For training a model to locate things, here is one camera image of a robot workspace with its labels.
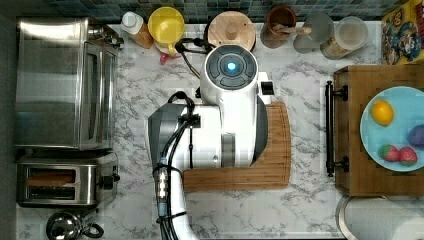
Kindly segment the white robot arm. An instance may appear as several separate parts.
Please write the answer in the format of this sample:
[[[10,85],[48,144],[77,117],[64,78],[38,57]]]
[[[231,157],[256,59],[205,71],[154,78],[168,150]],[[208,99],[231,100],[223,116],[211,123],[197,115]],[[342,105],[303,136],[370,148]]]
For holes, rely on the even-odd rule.
[[[264,151],[268,119],[259,85],[267,81],[249,50],[218,46],[202,66],[201,102],[178,91],[149,116],[146,148],[162,240],[198,240],[186,211],[185,171],[249,167]]]

